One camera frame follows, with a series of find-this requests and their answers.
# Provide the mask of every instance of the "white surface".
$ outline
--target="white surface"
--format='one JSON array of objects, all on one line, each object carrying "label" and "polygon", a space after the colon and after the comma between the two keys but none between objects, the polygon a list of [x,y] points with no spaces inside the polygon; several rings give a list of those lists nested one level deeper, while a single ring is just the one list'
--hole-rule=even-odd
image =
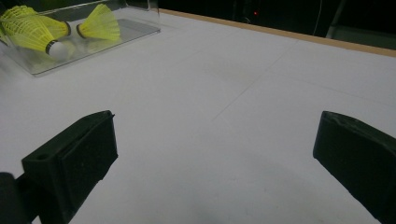
[{"label": "white surface", "polygon": [[396,136],[396,59],[161,15],[44,77],[0,59],[0,171],[110,109],[120,157],[71,223],[378,223],[312,157],[330,110]]}]

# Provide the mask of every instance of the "transparent box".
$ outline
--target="transparent box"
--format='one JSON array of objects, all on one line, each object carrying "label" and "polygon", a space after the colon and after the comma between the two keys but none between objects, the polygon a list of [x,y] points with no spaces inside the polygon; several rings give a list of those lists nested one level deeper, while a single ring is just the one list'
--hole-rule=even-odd
[{"label": "transparent box", "polygon": [[[114,15],[120,30],[120,37],[118,39],[110,40],[97,37],[81,37],[79,34],[77,29],[78,25],[87,20],[87,18],[93,13],[94,9],[99,5],[107,6],[111,11],[110,14]],[[97,18],[92,18],[92,21],[97,22],[108,20],[99,18],[100,16],[101,15],[97,16]],[[40,42],[40,50],[32,49],[30,47],[30,42],[35,40],[36,36],[41,36],[40,34],[32,35],[36,34],[35,31],[31,31],[31,28],[26,28],[32,26],[23,27],[25,30],[20,29],[20,34],[15,35],[10,33],[9,29],[15,30],[15,24],[21,24],[21,21],[18,21],[18,23],[16,20],[29,20],[24,22],[32,22],[39,17],[48,17],[56,21],[66,21],[68,23],[71,30],[70,35],[56,39],[57,42],[62,44],[62,50],[58,50],[55,54],[60,54],[60,57],[55,57],[53,56],[53,53],[51,54],[52,51],[56,50],[50,44],[46,46],[46,50],[42,50],[42,40],[38,41]],[[93,32],[101,32],[100,29],[96,29],[95,31],[94,27],[95,25],[91,25]],[[12,19],[2,18],[0,19],[0,49],[30,74],[36,76],[45,74],[45,72],[53,68],[60,67],[67,63],[72,63],[98,52],[136,40],[145,35],[158,33],[160,32],[160,29],[160,16],[157,0],[101,0],[71,7],[37,12],[35,15],[19,16]],[[22,41],[29,42],[29,47],[22,47],[21,45],[24,45]]]}]

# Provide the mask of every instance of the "shuttlecock cork base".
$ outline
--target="shuttlecock cork base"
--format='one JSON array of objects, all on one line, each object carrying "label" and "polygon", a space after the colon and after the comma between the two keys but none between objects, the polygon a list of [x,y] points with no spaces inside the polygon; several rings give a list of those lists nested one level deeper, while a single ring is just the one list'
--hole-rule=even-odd
[{"label": "shuttlecock cork base", "polygon": [[57,40],[52,40],[46,46],[46,53],[52,58],[63,61],[67,58],[67,47]]}]

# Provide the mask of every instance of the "shuttlecock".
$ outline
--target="shuttlecock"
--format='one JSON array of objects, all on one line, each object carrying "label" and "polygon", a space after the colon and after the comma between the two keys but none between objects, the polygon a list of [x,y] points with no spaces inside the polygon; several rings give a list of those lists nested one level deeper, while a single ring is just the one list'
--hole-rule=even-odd
[{"label": "shuttlecock", "polygon": [[118,40],[120,27],[113,12],[104,4],[98,5],[82,24],[76,27],[83,38]]},{"label": "shuttlecock", "polygon": [[38,15],[38,13],[31,7],[15,6],[6,11],[4,14],[4,16],[8,18],[19,18],[29,15],[37,15],[37,17],[43,21],[55,39],[70,35],[71,33],[71,28],[67,21],[56,21],[50,17]]},{"label": "shuttlecock", "polygon": [[67,57],[67,48],[53,37],[40,16],[29,7],[13,7],[1,19],[5,32],[15,45],[46,52],[57,60]]}]

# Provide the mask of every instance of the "dark background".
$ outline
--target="dark background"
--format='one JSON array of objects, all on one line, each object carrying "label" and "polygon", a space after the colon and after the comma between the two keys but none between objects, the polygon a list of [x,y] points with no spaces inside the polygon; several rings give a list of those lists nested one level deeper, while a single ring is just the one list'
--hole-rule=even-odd
[{"label": "dark background", "polygon": [[[326,36],[341,0],[160,0],[160,7]],[[394,0],[346,0],[338,25],[396,34]]]}]

